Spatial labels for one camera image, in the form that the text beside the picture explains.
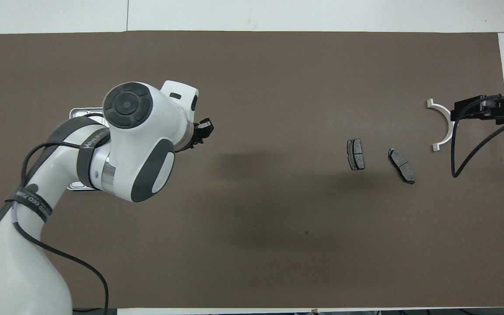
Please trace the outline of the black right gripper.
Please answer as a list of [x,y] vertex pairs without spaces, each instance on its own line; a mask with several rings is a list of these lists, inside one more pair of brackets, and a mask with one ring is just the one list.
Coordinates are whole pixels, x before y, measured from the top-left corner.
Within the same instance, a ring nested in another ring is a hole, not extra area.
[[480,119],[494,120],[496,124],[504,124],[504,94],[494,96],[498,98],[478,95],[454,102],[453,108],[450,110],[450,121]]

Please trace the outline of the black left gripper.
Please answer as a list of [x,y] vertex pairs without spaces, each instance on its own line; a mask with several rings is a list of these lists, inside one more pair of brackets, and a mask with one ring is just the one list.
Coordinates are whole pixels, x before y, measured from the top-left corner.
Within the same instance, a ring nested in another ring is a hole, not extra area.
[[214,126],[210,118],[205,118],[199,123],[192,123],[192,127],[188,127],[183,138],[176,144],[175,151],[181,152],[187,149],[194,149],[196,145],[203,144],[204,136],[210,136],[213,130]]

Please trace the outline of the grey metal tray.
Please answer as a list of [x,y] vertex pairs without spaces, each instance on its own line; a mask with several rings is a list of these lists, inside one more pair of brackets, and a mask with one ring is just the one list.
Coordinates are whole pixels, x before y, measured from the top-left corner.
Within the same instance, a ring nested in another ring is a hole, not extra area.
[[[69,118],[76,118],[78,116],[90,115],[90,118],[95,120],[100,124],[105,124],[105,120],[102,117],[102,110],[98,108],[74,108],[69,113]],[[80,181],[72,182],[68,185],[67,189],[69,191],[94,191],[94,188],[88,187]]]

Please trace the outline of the brown table mat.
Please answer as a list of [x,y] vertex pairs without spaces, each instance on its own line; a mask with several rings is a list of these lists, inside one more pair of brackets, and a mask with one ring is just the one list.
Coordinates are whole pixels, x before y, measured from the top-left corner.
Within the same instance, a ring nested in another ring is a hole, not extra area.
[[199,90],[211,136],[151,199],[67,191],[42,232],[106,277],[111,307],[504,306],[504,133],[452,178],[426,108],[504,92],[496,34],[0,35],[0,208],[72,108],[166,80]]

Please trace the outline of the curved dark brake pad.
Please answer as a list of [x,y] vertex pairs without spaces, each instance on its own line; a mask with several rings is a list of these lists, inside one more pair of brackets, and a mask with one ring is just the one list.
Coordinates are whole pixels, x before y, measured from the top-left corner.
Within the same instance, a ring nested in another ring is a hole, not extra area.
[[391,147],[388,150],[388,158],[390,159],[390,162],[392,163],[404,183],[415,183],[415,171],[404,154],[402,154],[396,148]]

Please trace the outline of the rectangular dark brake pad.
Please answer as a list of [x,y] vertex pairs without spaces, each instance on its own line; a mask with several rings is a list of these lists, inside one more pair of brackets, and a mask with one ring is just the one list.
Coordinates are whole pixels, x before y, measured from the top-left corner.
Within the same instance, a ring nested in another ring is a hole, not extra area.
[[351,170],[364,170],[364,155],[360,138],[352,138],[347,141],[347,158]]

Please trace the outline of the white curved plastic bracket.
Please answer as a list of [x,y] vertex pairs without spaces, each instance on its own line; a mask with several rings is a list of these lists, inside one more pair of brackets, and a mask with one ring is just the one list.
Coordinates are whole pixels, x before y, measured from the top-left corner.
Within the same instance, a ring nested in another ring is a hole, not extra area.
[[453,135],[454,122],[451,121],[451,111],[446,108],[446,106],[440,105],[434,101],[433,98],[428,98],[426,101],[427,109],[436,110],[438,113],[441,113],[444,116],[447,125],[447,131],[444,137],[439,142],[434,142],[431,144],[431,148],[433,152],[438,152],[441,150],[442,146],[446,145],[451,139]]

